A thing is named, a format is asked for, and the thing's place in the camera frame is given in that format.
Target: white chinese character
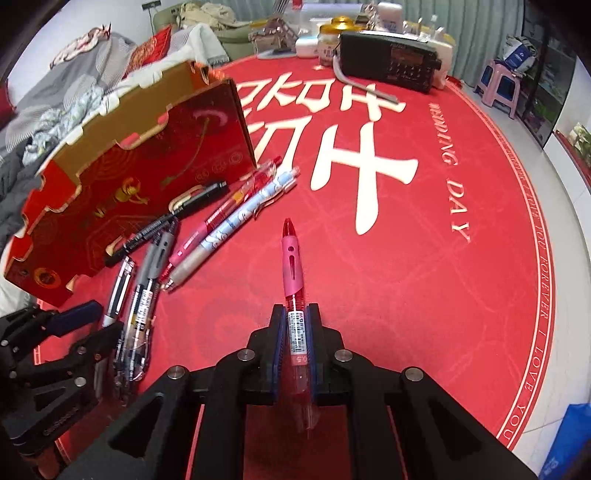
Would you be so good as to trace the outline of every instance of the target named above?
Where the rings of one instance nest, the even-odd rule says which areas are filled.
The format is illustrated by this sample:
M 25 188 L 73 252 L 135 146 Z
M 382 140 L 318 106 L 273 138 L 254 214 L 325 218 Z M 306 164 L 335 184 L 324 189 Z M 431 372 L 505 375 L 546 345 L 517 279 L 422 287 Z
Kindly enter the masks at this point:
M 310 188 L 320 190 L 330 180 L 333 162 L 359 169 L 357 189 L 357 213 L 355 230 L 363 235 L 378 218 L 378 187 L 376 174 L 382 173 L 405 185 L 411 183 L 418 168 L 418 160 L 393 160 L 375 156 L 374 123 L 361 127 L 361 148 L 359 152 L 335 148 L 338 125 L 329 127 L 322 136 L 320 151 L 312 174 Z
M 277 130 L 286 130 L 292 129 L 293 135 L 291 136 L 291 141 L 289 146 L 287 147 L 287 151 L 283 156 L 283 162 L 277 169 L 277 174 L 280 175 L 285 171 L 290 171 L 292 169 L 294 155 L 296 154 L 297 144 L 300 142 L 300 137 L 306 128 L 306 125 L 310 123 L 312 120 L 312 116 L 303 116 L 301 118 L 294 118 L 291 120 L 282 120 L 279 122 L 270 122 L 268 124 L 264 124 L 263 122 L 257 122 L 255 124 L 248 126 L 248 132 L 253 133 L 259 130 L 263 125 L 265 125 L 265 133 L 263 134 L 260 142 L 255 148 L 255 159 L 258 162 L 265 151 L 267 145 L 269 144 L 271 137 Z
M 271 100 L 273 100 L 273 98 L 276 98 L 277 101 L 279 102 L 279 105 L 281 105 L 281 106 L 289 105 L 291 102 L 293 102 L 296 99 L 296 97 L 293 95 L 286 95 L 285 93 L 279 92 L 279 90 L 281 90 L 281 89 L 293 88 L 293 87 L 297 87 L 298 85 L 301 85 L 301 80 L 297 80 L 295 82 L 286 82 L 286 80 L 290 76 L 291 76 L 291 72 L 287 72 L 279 77 L 279 79 L 276 81 L 275 85 L 273 85 L 271 87 L 271 90 L 269 90 L 269 92 L 265 95 L 263 100 L 261 100 L 261 103 L 259 103 L 258 106 L 256 107 L 257 112 L 263 110 L 267 105 L 269 105 L 269 103 L 271 103 Z
M 335 82 L 335 79 L 327 79 L 327 80 L 305 80 L 304 81 L 304 89 L 301 91 L 299 97 L 297 98 L 296 105 L 304 104 L 308 107 L 308 110 L 312 113 L 320 112 L 322 109 L 328 107 L 330 105 L 330 87 Z M 324 85 L 324 92 L 322 92 L 322 97 L 319 99 L 316 98 L 306 98 L 310 88 L 313 85 Z
M 375 90 L 375 83 L 368 85 L 368 89 Z M 340 104 L 340 111 L 349 110 L 353 106 L 353 100 L 367 104 L 369 120 L 372 122 L 377 122 L 382 118 L 380 107 L 387 108 L 396 113 L 402 112 L 404 107 L 406 107 L 406 103 L 404 102 L 388 102 L 387 100 L 376 97 L 370 92 L 365 92 L 365 95 L 358 95 L 357 93 L 353 93 L 353 87 L 351 85 L 345 85 L 343 87 L 343 101 Z
M 253 80 L 251 82 L 242 82 L 236 84 L 236 90 L 240 92 L 244 87 L 254 87 L 251 93 L 246 95 L 244 98 L 240 99 L 240 104 L 242 106 L 249 105 L 255 97 L 259 94 L 259 92 L 269 85 L 273 79 L 265 79 L 265 80 Z

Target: barcode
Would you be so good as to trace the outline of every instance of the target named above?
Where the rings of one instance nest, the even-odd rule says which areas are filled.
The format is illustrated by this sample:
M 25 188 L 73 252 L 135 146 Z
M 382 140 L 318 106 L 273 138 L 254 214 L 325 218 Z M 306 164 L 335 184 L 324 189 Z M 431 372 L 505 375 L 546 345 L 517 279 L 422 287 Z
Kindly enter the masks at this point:
M 292 355 L 308 353 L 306 345 L 306 327 L 304 326 L 304 312 L 296 310 L 287 312 L 287 323 L 290 329 L 290 350 Z
M 138 314 L 136 315 L 136 328 L 139 329 L 140 332 L 143 332 L 146 326 L 146 322 L 148 321 L 148 314 L 150 312 L 150 303 L 152 300 L 152 293 L 149 290 L 144 290 L 142 292 L 142 296 L 139 299 L 139 307 L 138 307 Z

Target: pen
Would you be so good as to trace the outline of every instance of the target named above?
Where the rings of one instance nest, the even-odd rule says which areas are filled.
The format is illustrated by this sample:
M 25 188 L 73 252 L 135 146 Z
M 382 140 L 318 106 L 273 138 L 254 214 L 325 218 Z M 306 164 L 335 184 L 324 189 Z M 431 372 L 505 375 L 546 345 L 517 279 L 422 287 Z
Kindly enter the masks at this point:
M 115 280 L 113 292 L 111 293 L 111 298 L 109 299 L 109 304 L 103 317 L 103 328 L 112 325 L 119 318 L 121 308 L 123 308 L 123 303 L 125 301 L 125 297 L 127 296 L 127 290 L 129 288 L 129 283 L 131 281 L 131 277 L 133 276 L 134 269 L 135 262 L 129 257 L 125 257 L 123 263 L 121 264 L 121 269 L 119 270 L 117 279 Z M 107 362 L 108 359 L 103 358 L 95 365 L 95 394 L 96 398 L 99 399 L 103 395 L 103 380 L 105 378 Z
M 289 192 L 296 185 L 299 174 L 300 169 L 298 167 L 282 173 L 275 180 L 265 185 L 240 208 L 236 209 L 227 220 L 205 237 L 205 240 L 172 271 L 164 285 L 164 289 L 172 291 L 183 284 L 251 216 L 256 217 L 260 210 L 273 203 L 282 194 Z
M 127 391 L 134 393 L 135 382 L 142 380 L 148 364 L 150 362 L 150 343 L 151 328 L 154 322 L 154 309 L 156 299 L 160 290 L 158 281 L 167 258 L 170 255 L 170 249 L 174 245 L 175 232 L 178 221 L 173 220 L 168 228 L 165 228 L 160 236 L 158 247 L 151 258 L 151 264 L 148 269 L 148 285 L 142 291 L 139 298 L 137 314 L 134 319 L 133 340 L 129 343 L 129 348 L 125 357 L 125 383 Z
M 121 336 L 117 343 L 117 349 L 115 350 L 115 359 L 113 360 L 113 374 L 115 376 L 115 396 L 121 398 L 123 395 L 124 387 L 124 364 L 125 364 L 125 345 L 128 341 L 129 335 L 132 332 L 133 321 L 137 314 L 137 308 L 139 304 L 139 298 L 142 292 L 148 286 L 148 270 L 152 264 L 154 254 L 158 249 L 158 242 L 160 241 L 160 234 L 158 233 L 152 242 L 148 245 L 144 261 L 138 269 L 138 274 L 135 279 L 134 296 L 131 304 L 129 305 L 129 315 L 125 328 L 121 331 Z
M 183 244 L 183 246 L 173 254 L 168 260 L 168 266 L 162 273 L 161 280 L 164 281 L 173 268 L 200 244 L 205 237 L 216 229 L 234 210 L 249 199 L 254 193 L 264 187 L 275 176 L 277 167 L 281 164 L 282 158 L 275 157 L 268 160 L 258 167 L 255 172 L 218 208 L 213 215 L 204 222 L 201 222 L 193 235 Z
M 105 257 L 105 265 L 109 268 L 114 267 L 123 259 L 123 257 L 136 251 L 144 243 L 150 240 L 165 223 L 174 218 L 182 220 L 183 218 L 198 212 L 202 208 L 205 208 L 216 200 L 222 198 L 228 193 L 228 190 L 228 184 L 225 181 L 208 185 L 203 190 L 199 191 L 198 194 L 192 196 L 189 200 L 174 209 L 173 212 L 162 215 L 151 224 L 142 228 L 131 240 L 126 241 L 120 249 L 116 250 L 113 255 L 107 255 Z
M 304 275 L 301 268 L 300 244 L 291 219 L 283 223 L 281 238 L 283 290 L 287 308 L 287 335 L 291 366 L 295 377 L 293 400 L 295 416 L 301 430 L 311 430 L 318 422 L 318 411 L 312 405 L 306 324 L 304 322 Z

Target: plastic stool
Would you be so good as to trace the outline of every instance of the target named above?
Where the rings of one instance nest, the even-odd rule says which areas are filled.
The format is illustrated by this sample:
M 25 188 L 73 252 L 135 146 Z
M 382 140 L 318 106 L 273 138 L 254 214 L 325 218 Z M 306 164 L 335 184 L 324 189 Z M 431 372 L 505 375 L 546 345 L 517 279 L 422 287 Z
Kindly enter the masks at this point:
M 515 118 L 520 87 L 519 77 L 502 63 L 495 63 L 491 60 L 485 67 L 474 91 L 478 93 L 478 90 L 482 90 L 482 103 L 486 106 L 492 106 L 495 100 L 507 105 L 511 109 L 509 117 Z

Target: pink pen grip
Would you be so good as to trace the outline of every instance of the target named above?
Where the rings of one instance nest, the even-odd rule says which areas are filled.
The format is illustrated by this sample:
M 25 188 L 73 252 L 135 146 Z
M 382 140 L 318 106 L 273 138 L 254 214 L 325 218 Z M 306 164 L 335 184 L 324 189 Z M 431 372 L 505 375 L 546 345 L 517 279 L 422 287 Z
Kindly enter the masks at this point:
M 295 295 L 304 288 L 304 276 L 301 270 L 300 245 L 297 237 L 287 235 L 281 239 L 283 256 L 283 290 L 286 297 Z
M 189 239 L 183 244 L 182 248 L 168 259 L 169 263 L 174 268 L 178 267 L 178 264 L 181 263 L 189 253 L 195 250 L 205 237 L 207 237 L 207 224 L 201 222 L 197 227 L 197 230 L 195 230 L 195 233 L 189 237 Z

